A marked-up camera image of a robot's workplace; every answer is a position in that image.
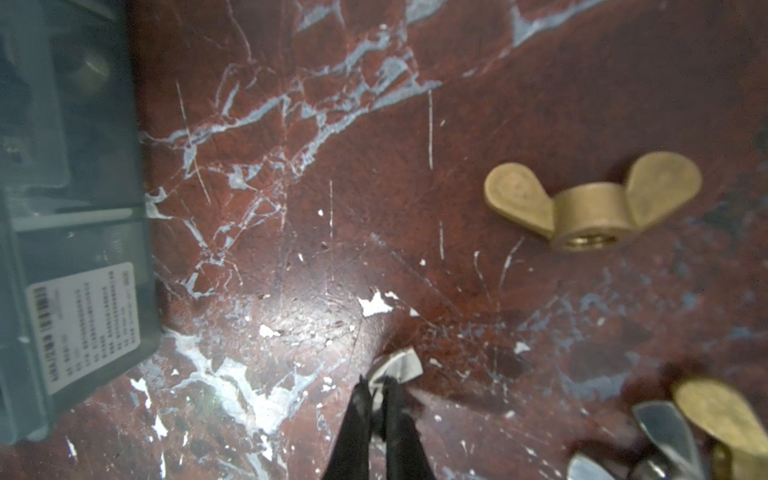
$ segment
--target red marble surface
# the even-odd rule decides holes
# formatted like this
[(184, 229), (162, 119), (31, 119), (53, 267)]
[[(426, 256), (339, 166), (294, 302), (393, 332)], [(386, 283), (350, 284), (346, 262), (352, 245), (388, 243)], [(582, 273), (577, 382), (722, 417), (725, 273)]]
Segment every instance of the red marble surface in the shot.
[[(0, 472), (316, 478), (357, 376), (407, 345), (439, 478), (555, 480), (595, 445), (632, 458), (628, 407), (691, 370), (768, 419), (761, 10), (134, 1), (167, 335)], [(553, 253), (482, 199), (503, 161), (556, 192), (662, 149), (703, 190), (620, 250)], [(376, 292), (391, 310), (364, 316)]]

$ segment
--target white label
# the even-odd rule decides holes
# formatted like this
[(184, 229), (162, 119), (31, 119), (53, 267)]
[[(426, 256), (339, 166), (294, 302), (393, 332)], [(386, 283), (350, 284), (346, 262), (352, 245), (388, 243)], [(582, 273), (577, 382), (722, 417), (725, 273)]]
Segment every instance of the white label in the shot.
[(27, 304), (49, 394), (141, 343), (131, 262), (33, 283)]

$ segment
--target threaded hole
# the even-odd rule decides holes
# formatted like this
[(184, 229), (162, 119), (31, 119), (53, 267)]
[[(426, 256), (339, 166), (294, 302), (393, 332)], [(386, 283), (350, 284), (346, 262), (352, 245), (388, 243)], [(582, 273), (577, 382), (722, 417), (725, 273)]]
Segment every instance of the threaded hole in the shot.
[(569, 250), (581, 251), (581, 250), (599, 250), (605, 248), (613, 243), (618, 242), (619, 239), (613, 235), (603, 235), (601, 233), (593, 233), (591, 235), (581, 235), (580, 237), (571, 238), (567, 245)]

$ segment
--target black pliers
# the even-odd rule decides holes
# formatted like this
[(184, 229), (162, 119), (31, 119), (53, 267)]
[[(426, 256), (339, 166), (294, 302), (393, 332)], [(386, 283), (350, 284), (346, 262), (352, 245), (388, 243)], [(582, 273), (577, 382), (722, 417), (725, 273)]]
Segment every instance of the black pliers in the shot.
[(383, 396), (374, 411), (368, 380), (352, 390), (349, 405), (323, 480), (369, 480), (368, 450), (373, 434), (386, 442), (387, 480), (435, 480), (402, 386), (391, 376), (377, 380)]

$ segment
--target gray plastic container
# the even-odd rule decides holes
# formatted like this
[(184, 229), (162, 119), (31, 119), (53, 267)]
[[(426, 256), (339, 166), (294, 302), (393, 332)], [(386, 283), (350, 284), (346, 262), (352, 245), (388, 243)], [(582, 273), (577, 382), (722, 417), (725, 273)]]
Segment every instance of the gray plastic container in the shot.
[(5, 444), (160, 342), (122, 4), (0, 0)]

